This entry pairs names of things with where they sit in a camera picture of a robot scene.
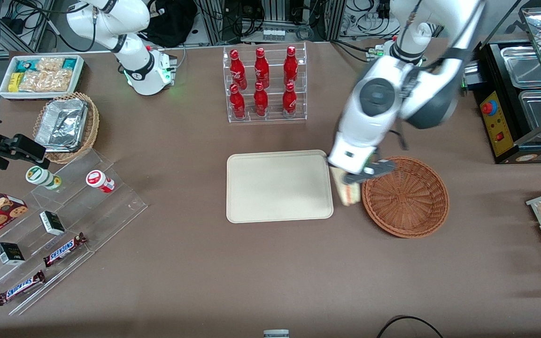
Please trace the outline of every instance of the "clear acrylic rack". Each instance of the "clear acrylic rack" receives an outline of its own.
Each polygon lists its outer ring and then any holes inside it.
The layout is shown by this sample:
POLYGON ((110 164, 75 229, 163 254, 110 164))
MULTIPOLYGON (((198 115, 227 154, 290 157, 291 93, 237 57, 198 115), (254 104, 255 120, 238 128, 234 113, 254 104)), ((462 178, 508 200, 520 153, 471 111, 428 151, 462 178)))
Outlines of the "clear acrylic rack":
POLYGON ((269 97, 269 111, 266 117, 259 117, 255 112, 254 105, 254 84, 256 76, 254 64, 256 63, 255 48, 259 46, 232 46, 224 47, 223 49, 223 74, 225 81, 225 96, 227 97, 227 115, 229 122, 288 122, 302 121, 308 117, 308 101, 307 101, 307 51, 305 43, 290 43, 290 44, 268 44, 263 45, 264 55, 269 62, 270 70, 270 86, 266 88, 266 93, 269 97), (296 101, 296 113, 293 118, 285 118, 283 116, 283 93, 285 92, 285 84, 283 83, 283 63, 287 56, 287 47, 296 47, 296 59, 298 60, 298 79, 294 83, 294 90, 298 99, 296 101), (229 86, 232 84, 231 77, 231 58, 228 56, 232 49, 239 52, 239 58, 245 66, 245 77, 247 80, 247 88, 241 91, 245 100, 245 118, 238 120, 232 113, 231 102, 229 97, 231 92, 229 86))
POLYGON ((18 244, 26 261, 9 266, 0 261, 0 293, 34 276, 45 274, 45 284, 31 288, 1 306, 9 315, 21 314, 43 297, 61 280, 91 257, 101 246, 147 208, 137 193, 125 184, 110 161, 95 150, 88 150, 56 172, 62 178, 57 190, 36 187, 23 197, 29 210, 19 220, 0 230, 0 242, 18 244), (105 194, 85 183, 87 173, 99 169, 113 179, 116 187, 105 194), (55 212, 66 232, 54 236, 45 231, 39 218, 43 210, 55 212), (83 233, 87 243, 46 268, 43 257, 83 233))

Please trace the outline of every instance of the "black bag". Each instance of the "black bag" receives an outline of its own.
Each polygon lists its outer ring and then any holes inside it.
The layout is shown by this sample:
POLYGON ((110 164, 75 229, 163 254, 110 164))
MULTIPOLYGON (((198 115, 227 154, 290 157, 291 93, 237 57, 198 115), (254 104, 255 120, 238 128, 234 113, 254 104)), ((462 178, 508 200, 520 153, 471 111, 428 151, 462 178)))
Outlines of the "black bag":
POLYGON ((193 0, 150 0, 150 25, 140 37, 161 47, 176 47, 187 40, 197 6, 193 0))

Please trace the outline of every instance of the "green and white canister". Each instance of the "green and white canister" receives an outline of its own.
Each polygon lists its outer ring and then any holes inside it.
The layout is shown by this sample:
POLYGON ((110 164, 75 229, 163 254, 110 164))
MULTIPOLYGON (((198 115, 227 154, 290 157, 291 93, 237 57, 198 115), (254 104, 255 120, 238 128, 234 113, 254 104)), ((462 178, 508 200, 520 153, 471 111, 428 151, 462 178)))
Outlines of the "green and white canister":
POLYGON ((39 166, 34 166, 26 172, 26 180, 32 184, 44 186, 49 190, 54 190, 62 184, 62 179, 58 175, 54 175, 47 169, 39 166))

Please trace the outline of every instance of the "white robotic arm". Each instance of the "white robotic arm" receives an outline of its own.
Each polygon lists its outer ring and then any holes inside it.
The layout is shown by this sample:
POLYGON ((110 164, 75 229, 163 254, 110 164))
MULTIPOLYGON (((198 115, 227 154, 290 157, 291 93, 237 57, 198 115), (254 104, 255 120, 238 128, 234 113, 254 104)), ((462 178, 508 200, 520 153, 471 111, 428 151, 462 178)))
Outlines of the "white robotic arm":
MULTIPOLYGON (((172 65, 176 60, 149 51, 135 34, 150 21, 142 0, 86 0, 70 6, 68 12, 67 20, 74 32, 94 39, 116 55, 136 92, 152 95, 173 83, 172 65)), ((51 22, 50 25, 59 35, 57 28, 51 22)))
POLYGON ((454 40, 442 57, 430 66, 413 66, 429 43, 425 26, 400 22, 402 45, 390 48, 391 56, 382 56, 369 65, 346 102, 335 135, 329 163, 350 173, 365 170, 396 118, 416 128, 437 126, 453 113, 465 60, 470 56, 475 31, 481 21, 485 0, 392 0, 417 17, 442 23, 454 40))

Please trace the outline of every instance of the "wicker basket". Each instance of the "wicker basket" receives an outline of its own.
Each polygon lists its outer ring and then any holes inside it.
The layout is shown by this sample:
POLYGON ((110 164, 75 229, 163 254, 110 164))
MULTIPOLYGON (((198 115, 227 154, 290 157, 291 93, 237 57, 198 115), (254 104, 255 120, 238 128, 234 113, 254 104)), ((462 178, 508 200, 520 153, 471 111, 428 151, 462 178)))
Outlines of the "wicker basket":
MULTIPOLYGON (((59 164, 66 164, 69 161, 72 161, 75 157, 79 156, 82 152, 85 150, 88 150, 88 148, 91 148, 93 144, 95 143, 95 139, 97 137, 97 128, 99 127, 99 112, 97 111, 97 107, 95 107, 93 101, 87 96, 82 94, 81 92, 73 92, 69 95, 60 96, 58 98, 55 98, 54 101, 63 101, 63 100, 70 100, 70 99, 81 99, 84 100, 89 104, 89 111, 87 113, 87 118, 85 122, 85 130, 83 132, 82 140, 81 140, 81 148, 79 150, 73 152, 73 153, 46 153, 45 157, 55 163, 59 164)), ((35 127, 32 129, 32 137, 37 136, 37 132, 39 131, 39 126, 41 126, 41 119, 43 118, 43 113, 45 112, 45 107, 41 109, 41 114, 39 114, 39 117, 37 117, 37 123, 35 124, 35 127)))
POLYGON ((434 233, 446 220, 449 197, 433 169, 421 161, 395 156, 388 175, 363 183, 362 198, 369 216, 392 235, 419 238, 434 233))

